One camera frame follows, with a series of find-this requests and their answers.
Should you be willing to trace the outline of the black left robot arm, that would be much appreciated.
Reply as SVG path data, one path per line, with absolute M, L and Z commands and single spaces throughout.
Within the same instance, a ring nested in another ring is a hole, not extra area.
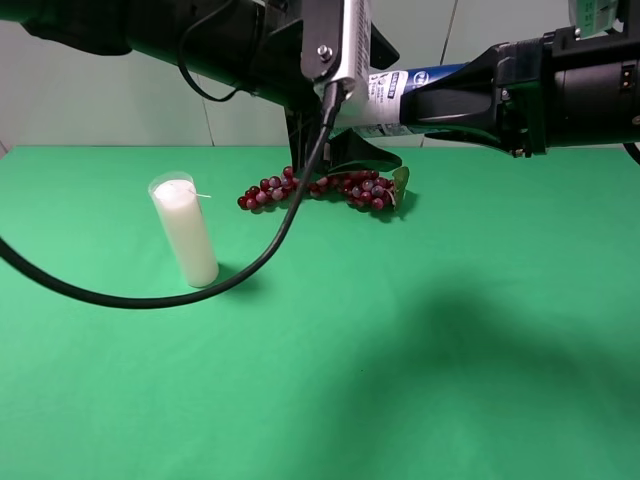
M 94 55 L 140 52 L 189 85 L 198 73 L 282 106 L 296 172 L 319 136 L 326 84 L 342 83 L 342 107 L 357 109 L 370 69 L 400 58 L 368 1 L 4 1 L 1 18 Z

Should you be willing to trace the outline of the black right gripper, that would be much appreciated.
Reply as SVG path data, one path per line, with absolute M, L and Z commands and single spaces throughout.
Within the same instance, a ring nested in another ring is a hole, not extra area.
M 500 43 L 401 97 L 401 123 L 515 158 L 547 153 L 545 89 L 553 34 Z

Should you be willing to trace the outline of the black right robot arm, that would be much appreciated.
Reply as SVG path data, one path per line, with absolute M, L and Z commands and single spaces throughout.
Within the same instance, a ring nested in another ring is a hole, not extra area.
M 400 122 L 427 138 L 515 158 L 620 144 L 639 157 L 639 4 L 574 1 L 572 26 L 489 47 L 401 98 Z

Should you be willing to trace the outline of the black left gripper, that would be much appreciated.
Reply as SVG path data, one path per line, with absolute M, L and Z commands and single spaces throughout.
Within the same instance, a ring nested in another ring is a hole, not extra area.
M 320 132 L 321 97 L 301 72 L 302 3 L 253 1 L 258 11 L 259 36 L 252 72 L 260 78 L 256 94 L 285 109 L 285 121 L 294 176 L 302 179 Z M 370 67 L 384 70 L 400 58 L 398 50 L 372 20 Z M 378 148 L 349 129 L 328 142 L 327 173 L 391 172 L 403 165 L 399 156 Z

